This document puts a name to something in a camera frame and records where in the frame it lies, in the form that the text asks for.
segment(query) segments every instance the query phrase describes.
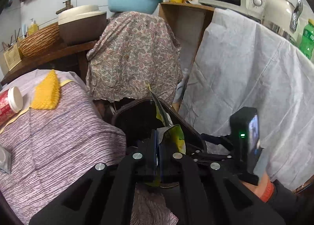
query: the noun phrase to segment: red bracelet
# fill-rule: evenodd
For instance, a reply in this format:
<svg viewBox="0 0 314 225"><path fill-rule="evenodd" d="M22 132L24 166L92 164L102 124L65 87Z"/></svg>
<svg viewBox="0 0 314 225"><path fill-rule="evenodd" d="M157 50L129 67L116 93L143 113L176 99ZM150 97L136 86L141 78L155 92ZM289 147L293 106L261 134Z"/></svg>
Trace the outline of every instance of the red bracelet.
<svg viewBox="0 0 314 225"><path fill-rule="evenodd" d="M265 189L263 195L260 197L260 199L266 203L271 198L271 196L273 195L274 190L275 190L274 184L268 179L266 189Z"/></svg>

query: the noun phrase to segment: yellow microfiber cloth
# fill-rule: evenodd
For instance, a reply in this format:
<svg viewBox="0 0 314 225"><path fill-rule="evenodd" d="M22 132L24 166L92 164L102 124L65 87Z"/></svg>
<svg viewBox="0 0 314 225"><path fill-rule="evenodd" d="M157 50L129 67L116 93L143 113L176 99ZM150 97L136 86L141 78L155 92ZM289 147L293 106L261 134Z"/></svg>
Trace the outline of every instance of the yellow microfiber cloth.
<svg viewBox="0 0 314 225"><path fill-rule="evenodd" d="M55 70L51 70L46 78L37 85L35 97L30 105L34 109L54 109L60 98L60 84Z"/></svg>

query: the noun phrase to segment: white lid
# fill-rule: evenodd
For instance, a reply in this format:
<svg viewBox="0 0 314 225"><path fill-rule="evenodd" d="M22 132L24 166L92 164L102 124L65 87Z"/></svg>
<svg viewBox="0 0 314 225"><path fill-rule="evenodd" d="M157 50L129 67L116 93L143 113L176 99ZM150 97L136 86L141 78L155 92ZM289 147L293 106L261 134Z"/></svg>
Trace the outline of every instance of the white lid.
<svg viewBox="0 0 314 225"><path fill-rule="evenodd" d="M2 149L2 147L0 147L0 164L3 164L5 162L5 152L4 150Z"/></svg>
<svg viewBox="0 0 314 225"><path fill-rule="evenodd" d="M68 22L103 15L106 12L100 11L96 5L85 5L80 7L74 7L63 11L58 15L58 24L62 25Z"/></svg>
<svg viewBox="0 0 314 225"><path fill-rule="evenodd" d="M23 108L23 97L18 89L18 87L10 88L7 92L7 99L11 109L17 113Z"/></svg>

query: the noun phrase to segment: control dial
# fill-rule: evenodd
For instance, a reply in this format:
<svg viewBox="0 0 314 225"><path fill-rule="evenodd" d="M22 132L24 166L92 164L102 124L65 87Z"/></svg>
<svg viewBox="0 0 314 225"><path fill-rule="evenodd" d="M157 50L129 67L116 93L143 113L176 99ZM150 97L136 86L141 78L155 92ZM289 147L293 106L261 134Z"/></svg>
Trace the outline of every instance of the control dial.
<svg viewBox="0 0 314 225"><path fill-rule="evenodd" d="M253 4L257 7L260 7L263 4L262 0L253 0Z"/></svg>

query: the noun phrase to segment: brass faucet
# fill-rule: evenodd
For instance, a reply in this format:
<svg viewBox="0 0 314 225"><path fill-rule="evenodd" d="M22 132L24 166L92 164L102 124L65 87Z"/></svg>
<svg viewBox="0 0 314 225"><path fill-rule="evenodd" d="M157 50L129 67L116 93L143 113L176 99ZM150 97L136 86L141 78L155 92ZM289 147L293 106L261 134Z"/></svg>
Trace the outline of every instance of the brass faucet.
<svg viewBox="0 0 314 225"><path fill-rule="evenodd" d="M63 3L65 3L65 7L62 8L62 9L60 9L59 11L56 11L56 15L62 13L62 12L65 11L65 10L68 10L68 9L73 8L73 5L71 5L71 0L67 0L67 1L65 1L65 2L63 2Z"/></svg>

